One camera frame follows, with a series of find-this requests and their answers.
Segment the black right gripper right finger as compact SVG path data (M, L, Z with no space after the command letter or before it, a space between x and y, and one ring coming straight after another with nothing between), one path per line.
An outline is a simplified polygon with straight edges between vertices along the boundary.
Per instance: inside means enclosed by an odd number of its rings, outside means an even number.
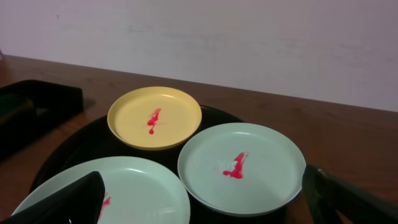
M342 213L353 223L397 224L397 206L357 188L323 169L306 165L302 191L313 222L341 223Z

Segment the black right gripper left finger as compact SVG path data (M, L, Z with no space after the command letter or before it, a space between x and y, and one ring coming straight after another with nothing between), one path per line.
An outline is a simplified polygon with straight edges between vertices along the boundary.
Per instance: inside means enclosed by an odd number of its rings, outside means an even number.
M97 224L104 195L102 176L93 171L1 224Z

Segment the light green plate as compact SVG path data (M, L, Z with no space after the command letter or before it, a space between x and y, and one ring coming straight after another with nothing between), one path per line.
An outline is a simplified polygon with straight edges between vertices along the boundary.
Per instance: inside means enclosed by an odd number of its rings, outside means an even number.
M273 212L302 189L306 162L288 137L251 123L226 123L194 135L180 151L177 170L187 192L225 215Z
M33 190L15 212L93 171L101 174L105 186L99 224L189 224L190 201L180 179L161 164L128 156L95 159L62 171Z

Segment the yellow plastic plate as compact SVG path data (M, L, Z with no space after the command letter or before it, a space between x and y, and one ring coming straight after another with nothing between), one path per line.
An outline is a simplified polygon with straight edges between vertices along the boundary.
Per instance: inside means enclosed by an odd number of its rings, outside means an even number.
M145 151L178 146L199 128L198 102L184 91L149 86L130 91L110 107L110 131L124 144Z

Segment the green yellow sponge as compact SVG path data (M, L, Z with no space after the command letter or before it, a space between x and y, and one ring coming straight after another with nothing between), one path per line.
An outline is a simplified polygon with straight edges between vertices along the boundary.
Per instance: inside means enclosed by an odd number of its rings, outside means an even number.
M1 125L34 116L35 106L29 97L15 93L1 95Z

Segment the round black tray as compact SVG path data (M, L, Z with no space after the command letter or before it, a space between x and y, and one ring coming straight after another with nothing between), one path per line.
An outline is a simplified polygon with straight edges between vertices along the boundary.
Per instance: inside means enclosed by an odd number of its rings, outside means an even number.
M31 185L30 191L35 190L46 180L56 174L93 159L111 156L142 157L155 161L177 173L177 159L183 144L166 149L164 151L143 151L130 147L121 142L109 130L107 116L86 125L67 140L47 158ZM255 217L234 217L213 211L204 206L192 196L190 198L191 224L215 224L215 223L255 223L283 224L287 207L283 206L273 212Z

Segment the black rectangular sponge tray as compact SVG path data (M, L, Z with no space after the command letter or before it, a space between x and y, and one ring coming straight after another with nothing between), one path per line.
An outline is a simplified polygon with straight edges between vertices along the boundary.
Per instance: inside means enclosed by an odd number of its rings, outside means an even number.
M73 86L24 80L2 87L6 93L29 97L35 116L1 125L1 160L83 111L83 91Z

